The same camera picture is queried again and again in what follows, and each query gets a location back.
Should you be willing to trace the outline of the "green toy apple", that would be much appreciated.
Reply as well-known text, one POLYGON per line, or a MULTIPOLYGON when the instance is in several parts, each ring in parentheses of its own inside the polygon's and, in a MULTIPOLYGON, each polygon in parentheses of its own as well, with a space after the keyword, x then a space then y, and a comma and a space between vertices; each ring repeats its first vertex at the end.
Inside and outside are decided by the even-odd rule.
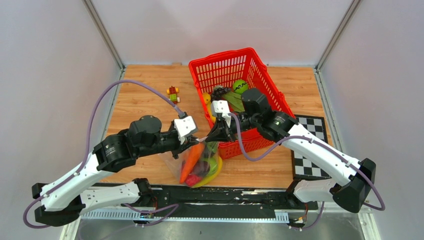
POLYGON ((219 168, 219 161, 215 157, 204 158, 203 162, 206 164, 207 176, 211 176, 217 172, 219 168))

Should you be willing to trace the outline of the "red plastic shopping basket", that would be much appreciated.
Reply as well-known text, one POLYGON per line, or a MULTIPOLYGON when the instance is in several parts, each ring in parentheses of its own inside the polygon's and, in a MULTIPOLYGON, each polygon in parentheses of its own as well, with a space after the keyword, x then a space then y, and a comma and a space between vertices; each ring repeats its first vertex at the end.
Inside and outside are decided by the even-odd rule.
POLYGON ((267 67, 251 47, 191 60, 188 67, 211 127, 216 121, 212 116, 212 102, 227 101, 232 112, 243 112, 241 97, 248 89, 264 94, 272 110, 294 116, 284 94, 277 89, 267 67))

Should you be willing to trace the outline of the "yellow toy banana bunch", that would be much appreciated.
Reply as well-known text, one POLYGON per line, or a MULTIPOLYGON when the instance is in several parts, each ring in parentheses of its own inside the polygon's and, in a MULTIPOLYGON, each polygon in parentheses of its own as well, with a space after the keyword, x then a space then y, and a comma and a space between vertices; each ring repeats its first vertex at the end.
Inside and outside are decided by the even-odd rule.
POLYGON ((211 175, 204 177, 201 181, 199 181, 197 184, 192 186, 192 188, 199 188, 204 185, 207 185, 219 175, 219 173, 221 172, 223 168, 223 160, 219 155, 216 155, 216 160, 217 160, 216 170, 211 175))

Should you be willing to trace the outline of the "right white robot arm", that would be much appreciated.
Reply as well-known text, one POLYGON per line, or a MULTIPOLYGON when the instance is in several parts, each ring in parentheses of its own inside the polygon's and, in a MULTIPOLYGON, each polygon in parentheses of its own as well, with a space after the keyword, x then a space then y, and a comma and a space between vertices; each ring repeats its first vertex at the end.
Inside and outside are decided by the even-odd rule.
POLYGON ((294 117, 273 110, 265 94, 257 88, 241 95, 243 112, 231 112, 225 100, 211 103, 215 123, 206 142, 237 142, 244 157, 256 162, 277 147, 286 147, 324 170, 330 177, 323 180, 294 180, 285 195, 286 204, 298 209, 308 202, 334 202, 342 209, 358 213, 362 206, 384 211, 385 202, 375 186, 376 163, 369 158, 358 160, 317 136, 294 117), (258 157, 248 155, 242 133, 257 132, 274 144, 258 157))

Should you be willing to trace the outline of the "clear zip top bag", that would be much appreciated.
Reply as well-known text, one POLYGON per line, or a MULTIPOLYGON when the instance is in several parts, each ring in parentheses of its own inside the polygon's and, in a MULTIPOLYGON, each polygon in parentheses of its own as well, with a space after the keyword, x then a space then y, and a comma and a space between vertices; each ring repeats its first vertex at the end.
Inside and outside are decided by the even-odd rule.
MULTIPOLYGON (((204 150, 203 150, 203 152, 202 152, 202 154, 201 154, 201 156, 200 156, 200 158, 197 162, 203 161, 203 159, 207 159, 207 158, 216 158, 216 155, 220 156, 219 155, 219 143, 218 142, 216 142, 216 141, 215 142, 204 142, 203 141, 201 143, 205 144, 205 148, 204 148, 204 150)), ((180 180, 182 165, 184 164, 185 157, 189 153, 190 148, 185 150, 183 153, 181 153, 179 155, 178 159, 174 159, 171 156, 170 152, 159 154, 160 158, 163 160, 163 162, 168 167, 168 169, 171 171, 171 173, 176 177, 178 182, 180 180)))

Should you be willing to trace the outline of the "dark purple toy plum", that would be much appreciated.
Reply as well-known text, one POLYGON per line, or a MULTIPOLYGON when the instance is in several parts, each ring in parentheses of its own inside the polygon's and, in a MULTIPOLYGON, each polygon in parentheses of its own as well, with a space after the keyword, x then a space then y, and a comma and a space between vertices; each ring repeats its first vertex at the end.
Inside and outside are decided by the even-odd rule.
POLYGON ((210 172, 210 164, 206 161, 198 161, 192 170, 192 174, 198 177, 205 177, 210 172))

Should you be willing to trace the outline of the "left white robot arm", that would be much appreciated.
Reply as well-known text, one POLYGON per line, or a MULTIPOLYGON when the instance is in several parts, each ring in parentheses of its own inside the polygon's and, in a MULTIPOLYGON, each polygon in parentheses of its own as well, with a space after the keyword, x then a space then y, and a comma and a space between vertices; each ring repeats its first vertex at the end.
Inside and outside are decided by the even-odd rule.
POLYGON ((129 128, 106 137, 93 148, 84 163, 49 183, 36 183, 32 195, 41 205, 34 210, 37 223, 52 227, 67 225, 87 212, 121 204, 149 206, 153 191, 146 178, 112 187, 94 188, 98 181, 124 168, 134 166, 141 157, 170 152, 173 158, 198 143, 194 119, 185 115, 172 121, 167 131, 155 116, 145 115, 129 128))

